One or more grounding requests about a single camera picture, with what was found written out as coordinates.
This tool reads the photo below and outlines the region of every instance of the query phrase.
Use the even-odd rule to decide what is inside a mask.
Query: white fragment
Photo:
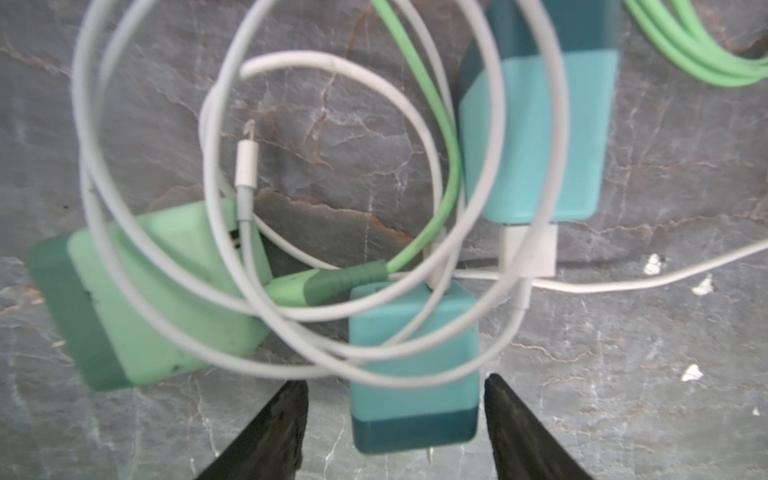
[[[715,287],[712,284],[712,273],[708,273],[704,280],[701,280],[701,283],[690,289],[690,291],[698,296],[704,296],[715,291]]]
[[[664,266],[664,259],[659,256],[658,253],[654,253],[648,257],[648,261],[643,267],[643,273],[646,275],[658,275],[661,273],[661,268]]]
[[[693,364],[689,366],[683,376],[680,377],[680,380],[683,380],[684,382],[689,382],[691,380],[698,380],[701,377],[703,377],[704,374],[699,370],[699,366],[697,364]]]

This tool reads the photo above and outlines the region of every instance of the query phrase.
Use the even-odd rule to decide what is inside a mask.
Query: green cable
[[[672,3],[680,24],[660,0],[624,0],[627,10],[659,51],[701,81],[741,87],[768,77],[768,59],[750,60],[731,54],[707,33],[690,0]]]
[[[422,59],[419,57],[419,53],[414,48],[406,30],[397,18],[397,14],[392,10],[392,6],[389,5],[387,0],[371,0],[371,3],[376,8],[379,17],[384,21],[384,25],[386,25],[390,35],[395,39],[395,43],[400,48],[403,57],[405,57],[408,66],[416,77],[416,81],[419,83],[419,87],[421,87],[429,107],[437,119],[440,132],[445,139],[445,148],[448,151],[449,174],[448,184],[445,186],[445,196],[440,201],[435,216],[427,223],[424,230],[406,248],[398,253],[395,258],[387,263],[387,270],[390,273],[394,273],[419,255],[419,252],[424,250],[424,247],[429,244],[447,221],[456,204],[458,191],[461,187],[462,159],[453,122],[451,122],[448,112],[445,110],[445,105],[442,103],[440,94],[432,82],[432,77],[429,76]]]

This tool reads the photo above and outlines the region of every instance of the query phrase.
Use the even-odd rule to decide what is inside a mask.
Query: dark green strain relief
[[[309,306],[320,305],[331,296],[356,286],[383,282],[388,278],[386,262],[381,260],[341,270],[321,270],[304,283],[304,298]]]

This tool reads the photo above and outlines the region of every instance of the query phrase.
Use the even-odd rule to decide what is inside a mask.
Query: stone surface
[[[449,77],[468,44],[451,2],[416,2]],[[0,478],[193,478],[280,382],[207,369],[139,389],[90,392],[60,344],[23,259],[36,241],[83,225],[77,142],[68,97],[84,0],[0,0]],[[729,48],[763,33],[768,4],[702,2]],[[192,198],[200,182],[197,112],[243,17],[242,0],[162,2],[109,92],[104,143],[135,212]],[[251,53],[316,48],[370,66],[423,111],[415,82],[365,2],[282,2]],[[723,90],[667,63],[625,18],[621,73],[601,210],[561,229],[561,278],[663,272],[768,235],[768,82]],[[296,244],[337,263],[393,255],[427,221],[429,175],[418,138],[376,94],[304,69],[238,89],[223,137],[232,170],[243,121],[266,145],[257,208]],[[279,273],[295,262],[269,247]],[[464,258],[496,255],[479,224]],[[634,293],[535,292],[519,337],[487,371],[500,372],[596,478],[757,479],[768,476],[766,255],[702,278]],[[485,285],[468,283],[476,293]],[[508,310],[482,322],[492,341]],[[344,337],[344,328],[325,332]],[[290,359],[271,339],[258,357]],[[703,376],[681,382],[691,364]],[[484,418],[467,445],[364,457],[353,447],[348,389],[310,383],[304,464],[297,478],[494,478]]]

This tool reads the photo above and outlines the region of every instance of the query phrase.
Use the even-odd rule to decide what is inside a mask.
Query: power adapter
[[[237,232],[235,204],[222,199],[227,228]],[[187,271],[230,295],[230,278],[208,224],[204,202],[137,218],[147,234]],[[233,355],[255,350],[269,333],[261,320],[215,306],[165,276],[112,223],[108,232],[127,271],[145,297],[184,332]],[[253,236],[257,274],[272,279],[261,243]],[[45,296],[67,351],[94,390],[156,382],[206,366],[155,331],[128,303],[98,255],[88,229],[38,244],[28,265]]]
[[[598,208],[618,66],[620,2],[543,0],[560,38],[571,102],[568,167],[552,221],[584,220]],[[488,203],[487,220],[525,224],[533,219],[546,177],[551,109],[546,69],[533,36],[511,0],[486,12],[502,57],[507,101],[506,141]],[[490,98],[477,46],[459,73],[458,132],[468,195],[485,158]]]
[[[362,298],[389,282],[358,286],[352,298]],[[424,306],[432,292],[423,283],[379,308],[349,318],[349,343],[378,346],[395,335]],[[469,310],[475,298],[455,280],[432,315],[412,338],[424,336]],[[430,350],[402,359],[371,362],[370,372],[397,376],[425,376],[452,369],[478,355],[479,327]],[[381,454],[468,442],[477,430],[480,376],[474,372],[445,386],[427,389],[380,389],[352,382],[349,387],[355,447]]]

